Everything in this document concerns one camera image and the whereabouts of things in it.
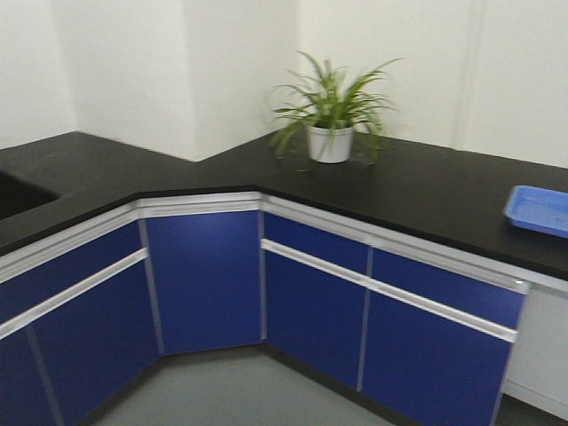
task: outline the cabinet handle strip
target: cabinet handle strip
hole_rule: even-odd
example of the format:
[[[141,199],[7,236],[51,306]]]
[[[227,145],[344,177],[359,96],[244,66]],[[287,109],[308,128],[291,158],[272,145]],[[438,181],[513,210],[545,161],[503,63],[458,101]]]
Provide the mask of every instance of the cabinet handle strip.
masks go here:
[[[397,288],[390,284],[374,280],[361,273],[351,271],[336,264],[331,264],[319,257],[308,255],[302,251],[279,244],[278,242],[262,239],[261,247],[277,255],[284,256],[290,260],[305,264],[322,272],[335,275],[343,280],[368,288],[375,293],[396,299],[404,304],[410,304],[418,309],[422,309],[423,311],[433,313],[439,317],[457,322],[463,326],[473,328],[506,342],[513,343],[517,339],[516,330],[504,327],[501,324],[496,324],[487,319],[479,318],[470,313],[459,311],[451,306],[435,302],[426,297],[418,296],[414,293],[403,290],[402,288]]]
[[[130,268],[134,264],[137,264],[141,260],[148,257],[148,249],[141,248],[138,251],[124,257],[118,262],[111,264],[105,269],[94,273],[90,277],[80,281],[74,286],[63,290],[55,296],[37,304],[31,309],[24,311],[23,313],[8,319],[5,323],[0,324],[0,340],[5,337],[17,332],[18,330],[24,328],[28,324],[34,322],[38,318],[43,317],[43,315],[59,308],[62,304],[66,304],[70,300],[82,295],[86,291],[96,287],[98,284],[114,277],[116,274]]]

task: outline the black countertop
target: black countertop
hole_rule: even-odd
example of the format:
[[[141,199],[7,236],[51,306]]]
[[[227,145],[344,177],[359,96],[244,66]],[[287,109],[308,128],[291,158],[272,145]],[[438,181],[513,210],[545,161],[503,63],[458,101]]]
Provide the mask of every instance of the black countertop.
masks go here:
[[[568,240],[511,226],[514,185],[568,192],[568,170],[385,139],[375,166],[274,158],[268,137],[187,162],[82,133],[0,150],[0,170],[59,195],[0,220],[0,255],[143,197],[261,191],[568,280]]]

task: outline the floor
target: floor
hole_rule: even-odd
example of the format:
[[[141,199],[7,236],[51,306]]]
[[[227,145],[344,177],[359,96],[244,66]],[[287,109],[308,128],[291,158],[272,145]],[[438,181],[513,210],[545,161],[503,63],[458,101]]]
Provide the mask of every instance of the floor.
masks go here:
[[[417,423],[264,346],[169,356],[80,426],[412,426]],[[496,426],[568,426],[506,397]]]

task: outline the drawer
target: drawer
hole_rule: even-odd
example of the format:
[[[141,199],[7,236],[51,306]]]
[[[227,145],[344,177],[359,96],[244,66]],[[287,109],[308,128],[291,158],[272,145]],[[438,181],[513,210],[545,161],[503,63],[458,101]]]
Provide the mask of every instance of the drawer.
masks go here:
[[[373,278],[505,327],[517,328],[525,296],[374,249]]]
[[[368,248],[359,242],[270,213],[264,214],[264,237],[353,271],[367,272]]]
[[[138,225],[131,223],[0,283],[0,322],[55,296],[140,248]]]

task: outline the blue cabinet door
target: blue cabinet door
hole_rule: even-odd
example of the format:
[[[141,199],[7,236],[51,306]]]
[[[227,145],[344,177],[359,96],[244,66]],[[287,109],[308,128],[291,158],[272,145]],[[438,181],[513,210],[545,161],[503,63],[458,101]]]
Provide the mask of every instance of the blue cabinet door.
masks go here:
[[[158,359],[141,263],[34,323],[66,424],[75,424]]]
[[[0,285],[0,322],[40,304],[141,248],[138,224],[107,233]]]
[[[373,278],[460,311],[516,328],[525,295],[379,249]]]
[[[147,219],[166,353],[261,340],[258,212]]]
[[[55,425],[24,330],[0,341],[0,424]]]
[[[368,247],[360,242],[270,213],[264,214],[264,237],[332,264],[367,273]]]
[[[266,253],[268,343],[357,386],[365,289]]]
[[[363,392],[426,426],[489,426],[510,343],[372,293]]]

